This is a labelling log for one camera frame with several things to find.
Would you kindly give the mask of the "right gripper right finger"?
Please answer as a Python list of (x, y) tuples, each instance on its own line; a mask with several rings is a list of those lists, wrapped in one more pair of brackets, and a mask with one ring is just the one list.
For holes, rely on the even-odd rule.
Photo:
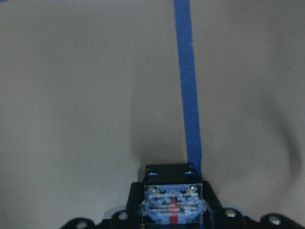
[(259, 221), (251, 219), (234, 207), (224, 207), (209, 182), (203, 182), (203, 198), (209, 206), (212, 229), (303, 229), (304, 226), (278, 213), (263, 215)]

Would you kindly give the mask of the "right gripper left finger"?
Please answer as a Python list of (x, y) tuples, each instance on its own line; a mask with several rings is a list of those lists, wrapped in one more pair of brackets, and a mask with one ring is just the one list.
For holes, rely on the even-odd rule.
[(62, 229), (139, 229), (141, 214), (140, 205), (143, 201), (143, 185), (140, 182), (131, 184), (126, 207), (95, 224), (88, 218), (74, 218), (65, 223)]

